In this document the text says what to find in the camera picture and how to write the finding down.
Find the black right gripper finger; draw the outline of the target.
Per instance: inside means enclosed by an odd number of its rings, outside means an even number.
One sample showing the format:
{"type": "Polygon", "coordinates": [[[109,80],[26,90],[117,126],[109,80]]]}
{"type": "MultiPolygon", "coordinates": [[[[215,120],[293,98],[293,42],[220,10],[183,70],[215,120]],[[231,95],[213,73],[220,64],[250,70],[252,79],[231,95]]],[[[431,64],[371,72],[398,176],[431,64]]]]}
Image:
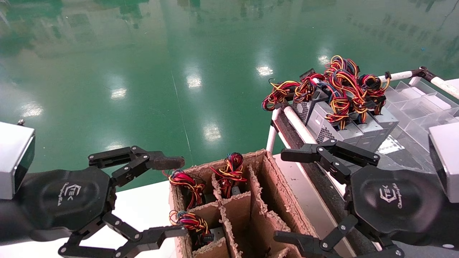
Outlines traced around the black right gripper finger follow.
{"type": "MultiPolygon", "coordinates": [[[[292,244],[297,247],[300,255],[304,258],[341,258],[334,254],[334,247],[346,237],[346,235],[358,225],[359,220],[353,215],[347,216],[335,227],[325,239],[320,240],[311,235],[292,233],[286,231],[275,231],[274,240],[292,244]]],[[[357,258],[403,258],[404,251],[393,244],[390,239],[380,239],[381,251],[367,253],[357,258]]]]}
{"type": "Polygon", "coordinates": [[[351,170],[344,162],[360,167],[377,166],[380,156],[346,142],[330,139],[320,144],[306,143],[300,149],[284,148],[281,151],[281,159],[295,163],[319,163],[337,182],[348,184],[351,170]]]}

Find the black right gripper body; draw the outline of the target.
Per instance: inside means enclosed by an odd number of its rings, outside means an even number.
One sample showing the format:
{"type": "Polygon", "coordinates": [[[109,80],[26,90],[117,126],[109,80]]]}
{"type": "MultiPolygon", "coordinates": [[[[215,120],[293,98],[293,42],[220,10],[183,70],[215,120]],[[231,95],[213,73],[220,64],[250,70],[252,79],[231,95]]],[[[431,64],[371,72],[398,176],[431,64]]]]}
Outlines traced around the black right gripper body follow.
{"type": "Polygon", "coordinates": [[[445,202],[436,176],[366,166],[350,177],[353,214],[377,233],[428,232],[445,202]]]}

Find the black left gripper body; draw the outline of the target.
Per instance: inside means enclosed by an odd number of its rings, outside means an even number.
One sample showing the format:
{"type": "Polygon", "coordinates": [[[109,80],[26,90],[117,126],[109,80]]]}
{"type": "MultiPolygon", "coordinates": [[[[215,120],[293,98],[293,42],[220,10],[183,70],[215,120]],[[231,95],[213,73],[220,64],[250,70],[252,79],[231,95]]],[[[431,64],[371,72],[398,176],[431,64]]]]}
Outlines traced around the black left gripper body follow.
{"type": "Polygon", "coordinates": [[[115,188],[105,172],[52,170],[32,173],[15,197],[15,217],[35,232],[75,232],[114,207],[115,188]]]}

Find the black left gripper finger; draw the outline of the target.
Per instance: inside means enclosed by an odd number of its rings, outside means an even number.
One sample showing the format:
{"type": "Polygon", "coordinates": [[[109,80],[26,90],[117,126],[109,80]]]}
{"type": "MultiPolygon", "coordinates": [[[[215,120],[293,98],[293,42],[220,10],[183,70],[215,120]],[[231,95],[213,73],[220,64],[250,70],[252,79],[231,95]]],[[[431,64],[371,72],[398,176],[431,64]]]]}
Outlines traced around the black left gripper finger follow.
{"type": "Polygon", "coordinates": [[[187,230],[180,225],[153,227],[139,232],[109,212],[96,218],[82,230],[73,232],[68,241],[59,248],[58,254],[64,258],[134,258],[142,252],[158,250],[167,238],[186,234],[187,230]],[[126,243],[118,249],[80,245],[83,239],[89,238],[105,225],[125,238],[126,243]]]}
{"type": "Polygon", "coordinates": [[[182,156],[165,156],[162,151],[147,151],[138,146],[94,153],[87,158],[90,166],[99,169],[122,166],[111,176],[113,185],[117,187],[125,186],[150,169],[163,171],[185,165],[182,156]]]}

